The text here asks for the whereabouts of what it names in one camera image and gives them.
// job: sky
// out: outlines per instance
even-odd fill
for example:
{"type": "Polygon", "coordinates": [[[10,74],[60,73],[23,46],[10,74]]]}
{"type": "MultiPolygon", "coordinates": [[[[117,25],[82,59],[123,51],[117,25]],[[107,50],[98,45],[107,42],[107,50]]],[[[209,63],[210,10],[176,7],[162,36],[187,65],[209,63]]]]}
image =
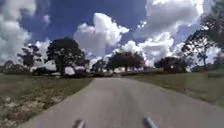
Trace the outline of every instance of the sky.
{"type": "MultiPolygon", "coordinates": [[[[210,0],[0,0],[0,64],[16,62],[24,44],[46,56],[51,41],[70,37],[93,61],[124,49],[153,65],[180,50],[210,6],[210,0]]],[[[208,52],[210,61],[217,52],[208,52]]]]}

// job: tree trunk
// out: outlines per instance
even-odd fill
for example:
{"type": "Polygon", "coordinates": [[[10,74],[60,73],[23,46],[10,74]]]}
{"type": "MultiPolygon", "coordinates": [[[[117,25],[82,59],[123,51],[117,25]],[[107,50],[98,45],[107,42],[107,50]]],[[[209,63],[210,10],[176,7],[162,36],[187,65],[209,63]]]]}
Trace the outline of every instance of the tree trunk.
{"type": "Polygon", "coordinates": [[[127,67],[127,66],[125,66],[124,68],[125,68],[125,72],[128,72],[128,67],[127,67]]]}
{"type": "Polygon", "coordinates": [[[208,70],[208,68],[207,68],[207,63],[206,63],[206,59],[203,59],[203,64],[204,64],[204,68],[205,68],[205,70],[208,70]]]}

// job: foliage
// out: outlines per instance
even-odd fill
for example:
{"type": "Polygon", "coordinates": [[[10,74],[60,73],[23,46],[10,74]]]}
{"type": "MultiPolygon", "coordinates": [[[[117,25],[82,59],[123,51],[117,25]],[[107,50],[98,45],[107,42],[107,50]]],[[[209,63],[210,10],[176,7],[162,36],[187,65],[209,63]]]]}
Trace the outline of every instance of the foliage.
{"type": "Polygon", "coordinates": [[[22,59],[24,66],[28,69],[34,65],[35,61],[41,61],[41,54],[39,53],[39,48],[35,45],[30,45],[26,48],[22,48],[23,54],[18,53],[17,56],[22,59]]]}
{"type": "Polygon", "coordinates": [[[140,68],[145,64],[141,54],[129,51],[120,51],[114,53],[108,60],[107,69],[124,67],[127,72],[128,68],[140,68]]]}
{"type": "Polygon", "coordinates": [[[57,71],[64,75],[66,66],[85,66],[89,63],[78,43],[71,38],[54,40],[47,51],[48,60],[54,60],[57,71]]]}
{"type": "Polygon", "coordinates": [[[4,64],[4,70],[12,68],[13,65],[14,65],[14,63],[13,63],[12,60],[6,61],[5,64],[4,64]]]}
{"type": "Polygon", "coordinates": [[[29,70],[24,68],[24,66],[20,64],[14,64],[12,60],[8,60],[5,62],[3,66],[3,73],[5,74],[28,74],[29,70]]]}
{"type": "Polygon", "coordinates": [[[106,61],[103,59],[98,60],[95,64],[92,66],[93,72],[103,72],[103,69],[106,67],[106,61]]]}
{"type": "Polygon", "coordinates": [[[176,57],[165,57],[154,65],[156,68],[163,68],[168,73],[186,72],[186,67],[188,66],[184,60],[176,57]]]}
{"type": "Polygon", "coordinates": [[[185,41],[181,51],[189,58],[198,58],[199,62],[203,61],[204,68],[207,67],[207,51],[209,48],[216,46],[216,44],[209,40],[206,30],[197,30],[190,35],[185,41]]]}
{"type": "Polygon", "coordinates": [[[224,48],[224,1],[214,0],[211,12],[202,19],[207,35],[210,39],[218,43],[220,48],[224,48]]]}
{"type": "Polygon", "coordinates": [[[215,69],[224,67],[224,56],[222,52],[219,52],[217,57],[214,58],[214,67],[215,69]]]}

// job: road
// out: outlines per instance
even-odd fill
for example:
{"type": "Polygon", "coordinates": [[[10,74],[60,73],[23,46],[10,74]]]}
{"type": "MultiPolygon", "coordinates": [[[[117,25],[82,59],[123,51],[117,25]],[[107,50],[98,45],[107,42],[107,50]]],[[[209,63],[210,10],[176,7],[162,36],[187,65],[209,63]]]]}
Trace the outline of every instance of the road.
{"type": "Polygon", "coordinates": [[[224,109],[154,85],[122,78],[95,79],[87,88],[46,110],[21,128],[223,128],[224,109]]]}

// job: grassy field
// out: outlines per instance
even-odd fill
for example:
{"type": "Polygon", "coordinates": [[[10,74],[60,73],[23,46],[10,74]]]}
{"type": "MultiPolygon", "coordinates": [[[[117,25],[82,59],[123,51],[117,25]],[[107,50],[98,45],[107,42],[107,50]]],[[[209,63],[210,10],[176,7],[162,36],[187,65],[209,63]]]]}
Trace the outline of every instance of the grassy field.
{"type": "Polygon", "coordinates": [[[91,81],[0,75],[0,127],[17,127],[91,81]]]}
{"type": "Polygon", "coordinates": [[[224,107],[224,70],[204,73],[133,76],[133,79],[153,83],[224,107]]]}

